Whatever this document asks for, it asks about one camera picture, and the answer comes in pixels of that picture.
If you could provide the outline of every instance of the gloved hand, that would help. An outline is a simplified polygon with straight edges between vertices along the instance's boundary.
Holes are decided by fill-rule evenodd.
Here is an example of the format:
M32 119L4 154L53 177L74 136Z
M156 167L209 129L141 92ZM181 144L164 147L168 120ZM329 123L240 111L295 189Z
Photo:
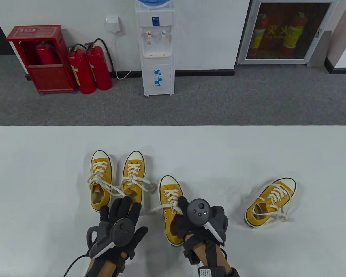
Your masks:
M140 216L141 204L134 203L132 205L131 210L129 210L129 208L131 207L131 204L132 204L132 199L129 196L115 199L115 201L113 202L110 208L110 211L108 206L101 207L100 221L106 221L111 224L115 224L121 218L128 218L136 226L138 218ZM118 258L121 256L122 253L126 253L127 259L128 257L130 257L130 259L132 260L133 257L135 256L135 248L137 244L139 244L139 242L147 234L148 230L149 229L145 226L139 228L138 230L136 230L132 240L126 246L123 246L123 247L115 246L107 250L104 254L102 254L97 259L109 260L112 263L115 263L115 261L118 260Z
M199 242L203 242L206 240L213 240L217 244L223 245L223 243L220 243L209 230L206 230L203 226L196 226L190 222L187 216L188 205L189 205L189 202L187 201L185 197L178 198L178 206L182 210L182 216L179 216L177 218L177 236L181 239L185 239L187 235L193 234L195 236L195 239L198 240ZM217 212L223 213L222 207L213 206L211 207L211 209L212 209L213 216L215 216ZM228 226L228 219L226 216L224 217L226 218L226 220L224 223L225 226L223 226L223 228L226 231Z

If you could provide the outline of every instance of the fire equipment cabinet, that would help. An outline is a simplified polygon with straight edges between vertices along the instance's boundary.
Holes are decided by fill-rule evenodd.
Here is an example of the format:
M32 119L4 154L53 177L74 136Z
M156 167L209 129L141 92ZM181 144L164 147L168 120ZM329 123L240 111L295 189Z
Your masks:
M13 42L39 94L76 92L60 25L16 26L7 41ZM36 48L42 42L56 51L59 64L41 62Z

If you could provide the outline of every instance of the black baseboard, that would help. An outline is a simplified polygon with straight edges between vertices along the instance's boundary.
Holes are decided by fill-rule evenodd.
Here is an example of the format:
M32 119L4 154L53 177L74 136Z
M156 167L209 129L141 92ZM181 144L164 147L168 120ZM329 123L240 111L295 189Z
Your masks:
M326 69L328 70L328 72L330 74L346 74L346 67L342 67L342 68L335 68L331 62L329 61L328 58L326 58L326 60L324 61L324 66L326 67Z
M128 71L118 71L118 77L123 78ZM194 76L234 76L235 69L231 70L176 70L176 77L194 77ZM112 78L116 78L116 72L110 72ZM141 78L141 71L131 71L127 78ZM31 77L26 74L26 79L31 81Z

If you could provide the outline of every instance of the carpet floor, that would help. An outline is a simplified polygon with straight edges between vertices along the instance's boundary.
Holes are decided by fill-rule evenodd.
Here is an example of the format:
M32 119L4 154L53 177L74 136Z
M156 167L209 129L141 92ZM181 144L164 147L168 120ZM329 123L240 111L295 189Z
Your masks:
M141 78L113 81L93 95L39 96L15 55L0 55L0 125L346 125L346 75L325 68L236 66L149 98Z

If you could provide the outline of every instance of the yellow sneaker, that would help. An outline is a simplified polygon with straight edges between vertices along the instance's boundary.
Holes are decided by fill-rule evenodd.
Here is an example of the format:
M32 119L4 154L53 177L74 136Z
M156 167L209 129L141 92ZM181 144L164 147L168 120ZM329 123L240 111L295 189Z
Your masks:
M113 186L115 169L112 159L107 153L98 150L91 159L91 177L88 180L91 190L91 206L99 212L102 206L110 207L111 196L123 193L118 187Z
M146 176L146 159L144 155L139 151L132 152L123 169L123 193L132 198L133 202L142 202L142 191L151 191L146 189L143 184L151 184L151 182L145 179Z
M245 222L253 228L264 225L272 216L275 220L287 221L291 199L296 192L296 182L291 178L282 178L264 186L260 196L245 213Z
M172 176L164 176L158 186L160 206L151 212L163 209L165 220L165 234L168 241L173 246L180 246L183 240L177 237L176 216L182 215L182 210L178 207L178 198L183 196L179 183Z

